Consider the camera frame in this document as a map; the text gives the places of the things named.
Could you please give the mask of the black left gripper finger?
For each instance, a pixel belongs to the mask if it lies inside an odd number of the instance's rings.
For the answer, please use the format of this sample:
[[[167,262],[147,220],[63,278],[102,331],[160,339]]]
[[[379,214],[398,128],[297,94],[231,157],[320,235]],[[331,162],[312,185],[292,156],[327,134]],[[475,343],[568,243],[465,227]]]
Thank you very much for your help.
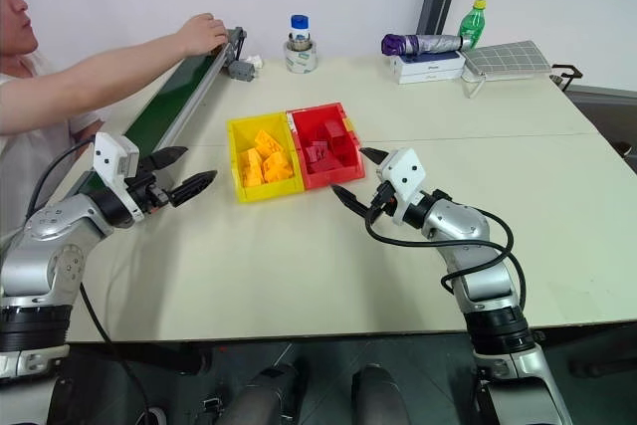
[[[178,187],[168,192],[168,199],[173,207],[178,207],[203,192],[217,176],[216,170],[197,173],[184,180]]]
[[[140,160],[142,172],[162,170],[175,163],[188,148],[185,146],[167,146],[153,151]]]

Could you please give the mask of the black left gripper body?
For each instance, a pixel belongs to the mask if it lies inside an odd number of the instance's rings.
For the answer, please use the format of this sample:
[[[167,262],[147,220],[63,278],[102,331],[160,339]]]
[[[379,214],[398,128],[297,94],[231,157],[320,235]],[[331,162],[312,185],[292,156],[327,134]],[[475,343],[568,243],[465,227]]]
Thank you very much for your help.
[[[143,214],[151,214],[168,204],[168,194],[157,185],[154,171],[161,166],[151,156],[144,157],[137,165],[134,176],[124,180],[126,191]]]

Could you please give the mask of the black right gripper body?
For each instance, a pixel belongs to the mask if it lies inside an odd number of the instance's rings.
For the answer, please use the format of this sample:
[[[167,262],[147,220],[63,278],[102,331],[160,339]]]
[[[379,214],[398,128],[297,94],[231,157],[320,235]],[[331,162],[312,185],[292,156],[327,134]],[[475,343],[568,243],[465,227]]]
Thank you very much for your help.
[[[376,189],[370,205],[371,219],[376,220],[382,214],[393,217],[397,209],[396,190],[389,180],[383,181]]]

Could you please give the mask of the person's bare hand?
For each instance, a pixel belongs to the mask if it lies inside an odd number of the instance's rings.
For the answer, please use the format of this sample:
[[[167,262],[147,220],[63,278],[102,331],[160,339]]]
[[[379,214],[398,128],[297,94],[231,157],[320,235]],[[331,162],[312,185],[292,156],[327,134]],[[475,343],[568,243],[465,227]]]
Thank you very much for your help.
[[[180,53],[184,57],[203,55],[228,43],[228,31],[222,20],[211,13],[198,14],[176,32]]]

